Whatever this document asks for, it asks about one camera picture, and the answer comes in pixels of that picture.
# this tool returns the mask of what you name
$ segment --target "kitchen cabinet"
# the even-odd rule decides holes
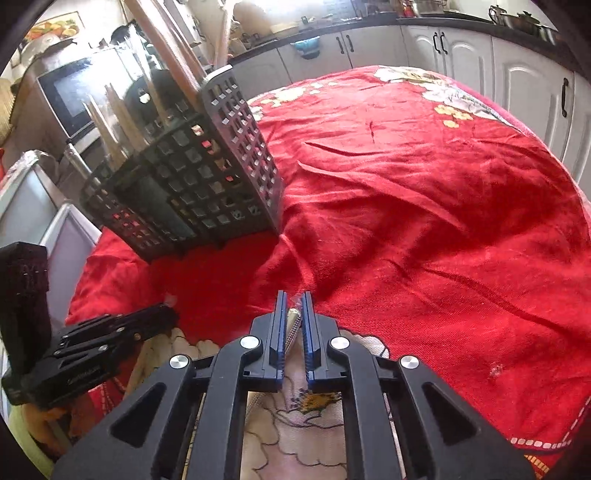
[[[445,62],[441,56],[438,28],[406,25],[402,27],[402,36],[410,67],[445,74]]]
[[[574,107],[563,163],[581,189],[591,198],[591,85],[574,76]]]
[[[492,98],[495,91],[490,35],[458,30],[405,26],[402,28],[408,64],[441,73]]]
[[[457,28],[442,28],[439,41],[445,74],[492,99],[495,94],[492,37]]]
[[[408,66],[399,25],[354,28],[341,32],[353,68],[368,65]]]
[[[244,60],[232,68],[240,90],[247,99],[291,83],[277,49]]]
[[[345,41],[340,32],[322,35],[318,40],[320,51],[307,59],[292,44],[279,47],[279,55],[292,82],[351,69]]]
[[[574,73],[536,52],[493,38],[495,102],[563,158],[573,113]]]

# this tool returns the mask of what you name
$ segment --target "cabinet handle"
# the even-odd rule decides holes
[[[569,86],[569,80],[564,79],[564,82],[562,84],[562,116],[564,118],[566,118],[569,115],[569,113],[564,108],[564,106],[566,105],[566,87],[568,87],[568,86]]]
[[[351,41],[351,37],[348,35],[346,35],[346,37],[347,37],[347,40],[349,40],[349,47],[351,47],[351,52],[353,52],[354,51],[353,50],[353,42]]]
[[[437,53],[439,53],[439,55],[441,55],[441,50],[439,50],[439,48],[437,48],[437,43],[435,43],[435,39],[437,38],[437,32],[435,32],[433,34],[433,47],[435,48],[435,50],[437,51]]]
[[[441,41],[441,49],[443,50],[443,53],[445,55],[449,55],[449,53],[447,52],[447,50],[445,49],[445,47],[443,46],[443,39],[445,38],[445,32],[441,32],[441,36],[439,37],[439,40]]]

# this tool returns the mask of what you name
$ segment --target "fruit picture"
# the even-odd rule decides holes
[[[29,30],[29,33],[21,43],[21,48],[24,48],[28,43],[47,33],[52,33],[57,35],[60,40],[65,40],[78,35],[82,29],[84,29],[84,26],[82,25],[82,20],[78,12],[50,18],[39,22]]]

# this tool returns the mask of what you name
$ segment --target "dark countertop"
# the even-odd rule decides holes
[[[343,30],[351,30],[353,28],[377,27],[380,25],[424,25],[426,27],[458,28],[460,30],[470,30],[484,33],[502,40],[509,41],[521,47],[528,48],[529,50],[548,57],[550,60],[555,61],[566,69],[584,75],[579,62],[577,62],[566,43],[561,44],[560,46],[555,46],[542,40],[541,38],[534,37],[533,35],[529,35],[522,31],[512,30],[508,27],[495,25],[494,23],[487,20],[462,14],[450,14],[443,16],[430,15],[428,17],[422,18],[400,18],[397,14],[388,13],[371,15],[370,17],[366,17],[362,20],[343,22],[324,28],[314,28],[300,32],[297,35],[292,35],[291,37],[271,40],[235,57],[230,61],[230,64],[234,65],[236,63],[240,63],[244,60],[255,57],[259,53],[273,50],[274,48],[279,48],[283,45],[287,45],[296,41],[317,37],[319,35],[328,35]]]

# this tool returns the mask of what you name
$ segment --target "perforated basket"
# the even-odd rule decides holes
[[[231,66],[205,79],[201,102],[204,113],[182,112],[117,172],[104,165],[87,181],[86,208],[145,260],[279,232],[283,182]]]

